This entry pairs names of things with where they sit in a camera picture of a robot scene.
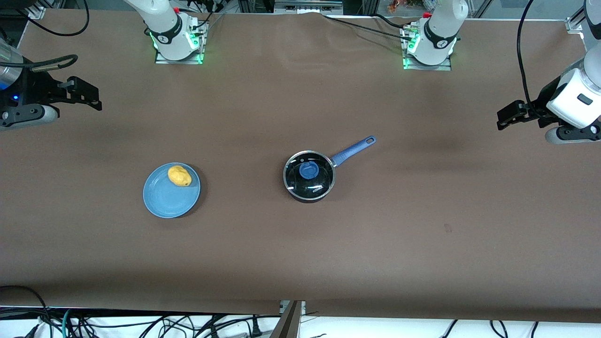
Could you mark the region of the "yellow potato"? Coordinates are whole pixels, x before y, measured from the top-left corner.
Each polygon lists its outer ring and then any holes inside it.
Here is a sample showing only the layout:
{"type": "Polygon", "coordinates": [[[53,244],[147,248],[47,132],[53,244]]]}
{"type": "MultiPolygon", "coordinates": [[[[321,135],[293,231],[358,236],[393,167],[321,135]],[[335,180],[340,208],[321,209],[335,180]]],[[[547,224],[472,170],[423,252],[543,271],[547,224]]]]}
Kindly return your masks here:
{"type": "Polygon", "coordinates": [[[167,171],[168,179],[176,186],[187,187],[193,182],[193,177],[182,165],[171,166],[167,171]]]}

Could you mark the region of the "blue round plate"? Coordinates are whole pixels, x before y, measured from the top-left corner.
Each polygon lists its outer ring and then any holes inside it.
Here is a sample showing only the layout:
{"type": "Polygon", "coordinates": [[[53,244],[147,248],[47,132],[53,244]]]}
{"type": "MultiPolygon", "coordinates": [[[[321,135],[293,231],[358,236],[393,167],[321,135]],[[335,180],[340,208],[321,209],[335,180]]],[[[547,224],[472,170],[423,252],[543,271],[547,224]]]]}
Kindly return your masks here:
{"type": "Polygon", "coordinates": [[[148,211],[159,218],[177,218],[189,212],[200,198],[202,183],[193,167],[187,163],[165,163],[146,179],[142,199],[148,211]],[[180,166],[191,176],[187,186],[178,186],[168,177],[172,167],[180,166]]]}

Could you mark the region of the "brown table cloth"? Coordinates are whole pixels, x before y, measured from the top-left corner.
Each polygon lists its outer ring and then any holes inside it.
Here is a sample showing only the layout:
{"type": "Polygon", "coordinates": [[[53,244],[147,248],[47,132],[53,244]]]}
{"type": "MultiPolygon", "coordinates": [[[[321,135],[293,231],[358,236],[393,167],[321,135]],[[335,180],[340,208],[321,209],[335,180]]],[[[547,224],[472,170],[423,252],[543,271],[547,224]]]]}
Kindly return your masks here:
{"type": "Polygon", "coordinates": [[[601,323],[601,143],[498,131],[523,96],[516,21],[467,21],[452,71],[319,14],[224,15],[202,65],[159,65],[136,12],[80,36],[28,25],[32,60],[103,110],[0,132],[0,284],[50,306],[601,323]],[[142,190],[187,163],[195,206],[142,190]]]}

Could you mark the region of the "dark wooden table beam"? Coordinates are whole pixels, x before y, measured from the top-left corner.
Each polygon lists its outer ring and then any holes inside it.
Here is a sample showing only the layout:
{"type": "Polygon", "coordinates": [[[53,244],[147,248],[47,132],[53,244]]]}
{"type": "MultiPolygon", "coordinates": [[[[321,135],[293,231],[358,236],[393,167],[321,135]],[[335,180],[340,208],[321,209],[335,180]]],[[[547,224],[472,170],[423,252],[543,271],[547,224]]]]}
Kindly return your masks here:
{"type": "Polygon", "coordinates": [[[306,314],[305,301],[281,301],[281,316],[269,338],[299,338],[299,326],[306,314]]]}

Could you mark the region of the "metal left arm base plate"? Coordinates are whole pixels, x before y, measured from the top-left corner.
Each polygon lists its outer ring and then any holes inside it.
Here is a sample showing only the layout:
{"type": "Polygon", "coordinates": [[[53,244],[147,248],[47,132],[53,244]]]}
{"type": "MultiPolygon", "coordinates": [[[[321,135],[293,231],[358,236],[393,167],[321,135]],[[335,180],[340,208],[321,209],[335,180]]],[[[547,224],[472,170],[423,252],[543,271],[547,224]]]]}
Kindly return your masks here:
{"type": "Polygon", "coordinates": [[[415,23],[404,25],[399,29],[400,36],[409,37],[410,40],[401,39],[401,49],[403,56],[403,68],[405,70],[422,70],[422,71],[452,71],[451,56],[448,55],[445,60],[438,65],[427,65],[419,62],[414,55],[409,53],[409,48],[414,46],[419,40],[418,26],[415,23]]]}

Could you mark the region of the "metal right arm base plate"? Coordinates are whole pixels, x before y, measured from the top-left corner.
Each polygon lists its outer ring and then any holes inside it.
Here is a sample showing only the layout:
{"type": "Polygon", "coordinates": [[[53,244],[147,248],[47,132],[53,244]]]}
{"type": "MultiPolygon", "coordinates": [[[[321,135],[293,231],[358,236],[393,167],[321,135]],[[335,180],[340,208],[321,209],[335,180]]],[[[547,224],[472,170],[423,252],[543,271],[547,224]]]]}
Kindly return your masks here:
{"type": "Polygon", "coordinates": [[[203,64],[208,27],[185,13],[177,15],[176,25],[167,32],[149,30],[156,49],[157,64],[203,64]]]}

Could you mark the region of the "aluminium frame rail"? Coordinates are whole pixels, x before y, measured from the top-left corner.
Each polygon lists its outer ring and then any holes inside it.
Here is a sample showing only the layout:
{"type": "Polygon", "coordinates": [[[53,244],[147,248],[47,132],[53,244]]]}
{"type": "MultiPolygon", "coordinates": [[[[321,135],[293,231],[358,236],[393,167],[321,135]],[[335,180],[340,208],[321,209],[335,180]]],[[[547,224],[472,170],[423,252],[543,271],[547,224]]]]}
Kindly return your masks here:
{"type": "Polygon", "coordinates": [[[369,15],[381,0],[233,0],[238,12],[251,14],[369,15]]]}

